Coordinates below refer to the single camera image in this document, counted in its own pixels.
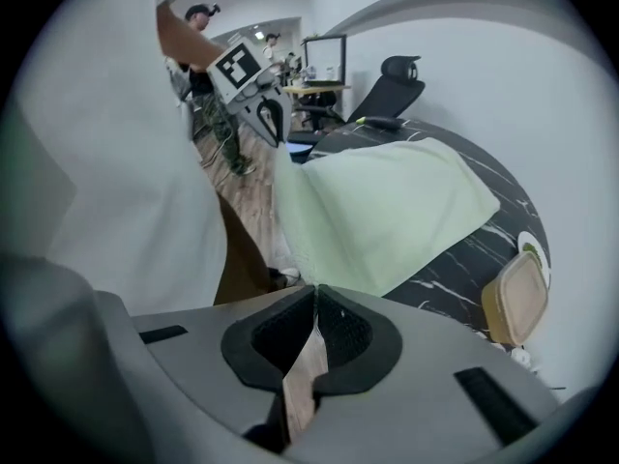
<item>wooden floor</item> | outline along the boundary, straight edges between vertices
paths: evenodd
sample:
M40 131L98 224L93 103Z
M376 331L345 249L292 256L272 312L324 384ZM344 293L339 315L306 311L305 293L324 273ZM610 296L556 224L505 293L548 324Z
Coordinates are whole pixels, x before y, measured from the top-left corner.
M238 177L230 172L221 153L213 155L219 144L212 134L196 146L202 156L204 171L215 189L236 211L267 265L282 270L294 266L290 250L277 222L273 195L275 149L246 125L239 129L241 153L252 159L255 172ZM318 329L309 336L299 358L283 379L283 392L290 439L294 441L310 423L314 414L311 386L314 378L327 372L327 351Z
M239 139L241 153L251 158L256 167L255 172L245 177L234 175L221 153L204 170L217 192L232 205L258 244L267 266L279 270L292 267L294 264L290 250L276 220L273 205L275 148L271 148L245 124L239 129ZM197 143L203 163L211 161L218 147L212 134Z

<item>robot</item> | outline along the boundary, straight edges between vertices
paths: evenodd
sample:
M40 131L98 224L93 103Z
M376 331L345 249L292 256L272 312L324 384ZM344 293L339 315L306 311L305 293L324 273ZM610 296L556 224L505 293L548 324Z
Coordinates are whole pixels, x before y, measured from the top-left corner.
M291 107L268 67L240 40L208 72L230 112L275 147ZM529 462L591 399L559 407L533 373L457 321L328 284L130 317L121 298L71 270L0 257L0 291L38 394L121 462ZM313 383L313 421L291 442L282 378L316 316L329 371Z
M290 98L269 72L271 64L248 40L241 38L207 69L228 111L239 115L270 146L285 142L290 132ZM271 114L272 125L264 117Z

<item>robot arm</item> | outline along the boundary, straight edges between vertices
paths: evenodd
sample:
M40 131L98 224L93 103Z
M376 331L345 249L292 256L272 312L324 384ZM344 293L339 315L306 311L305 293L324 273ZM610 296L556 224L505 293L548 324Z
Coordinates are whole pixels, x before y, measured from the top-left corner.
M240 115L269 145L277 147L288 138L292 105L270 67L260 50L242 38L207 73L228 111ZM272 122L265 119L265 109Z

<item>black marble pattern surface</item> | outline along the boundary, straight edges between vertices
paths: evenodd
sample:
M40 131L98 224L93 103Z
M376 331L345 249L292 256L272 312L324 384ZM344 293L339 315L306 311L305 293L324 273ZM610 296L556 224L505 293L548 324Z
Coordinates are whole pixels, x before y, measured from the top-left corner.
M394 141L433 137L456 150L501 203L501 209L481 228L456 243L384 297L458 320L488 337L482 309L482 289L517 255L517 237L533 234L551 267L548 243L535 206L514 176L475 143L449 130L419 120L398 131L348 124L321 140L309 159L344 150Z

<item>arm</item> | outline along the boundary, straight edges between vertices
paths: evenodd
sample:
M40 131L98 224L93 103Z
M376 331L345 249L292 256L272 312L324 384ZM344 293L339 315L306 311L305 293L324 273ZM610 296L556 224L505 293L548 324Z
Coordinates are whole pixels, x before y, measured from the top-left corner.
M167 2L157 7L157 30L163 54L177 62L192 64L197 72L204 72L224 52L174 15Z

